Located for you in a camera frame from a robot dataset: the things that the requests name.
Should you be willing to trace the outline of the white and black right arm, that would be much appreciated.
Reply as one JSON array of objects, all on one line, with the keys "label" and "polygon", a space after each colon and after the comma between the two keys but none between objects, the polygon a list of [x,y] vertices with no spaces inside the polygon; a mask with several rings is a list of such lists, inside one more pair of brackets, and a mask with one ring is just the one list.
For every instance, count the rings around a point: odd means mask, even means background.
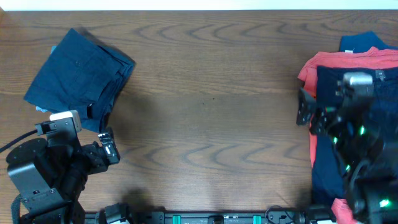
[{"label": "white and black right arm", "polygon": [[371,90],[342,90],[339,106],[321,106],[298,91],[298,125],[332,141],[345,198],[357,221],[397,223],[397,131],[395,118],[378,123],[371,113]]}]

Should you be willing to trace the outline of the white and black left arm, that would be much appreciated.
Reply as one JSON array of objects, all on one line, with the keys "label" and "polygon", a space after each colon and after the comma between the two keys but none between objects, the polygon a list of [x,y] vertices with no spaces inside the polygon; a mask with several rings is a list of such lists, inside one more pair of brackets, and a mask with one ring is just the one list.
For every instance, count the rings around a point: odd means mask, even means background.
[{"label": "white and black left arm", "polygon": [[6,158],[7,173],[19,191],[12,204],[14,223],[132,223],[125,203],[87,213],[78,201],[89,175],[120,161],[113,130],[84,146],[74,130],[46,136],[17,146]]}]

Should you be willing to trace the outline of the dark navy shorts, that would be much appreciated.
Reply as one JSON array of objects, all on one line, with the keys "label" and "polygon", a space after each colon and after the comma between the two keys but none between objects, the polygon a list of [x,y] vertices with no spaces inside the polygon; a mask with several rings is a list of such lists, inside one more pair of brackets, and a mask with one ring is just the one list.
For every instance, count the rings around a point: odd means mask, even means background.
[{"label": "dark navy shorts", "polygon": [[83,128],[100,133],[135,62],[70,29],[53,48],[24,100],[52,113],[76,110]]}]

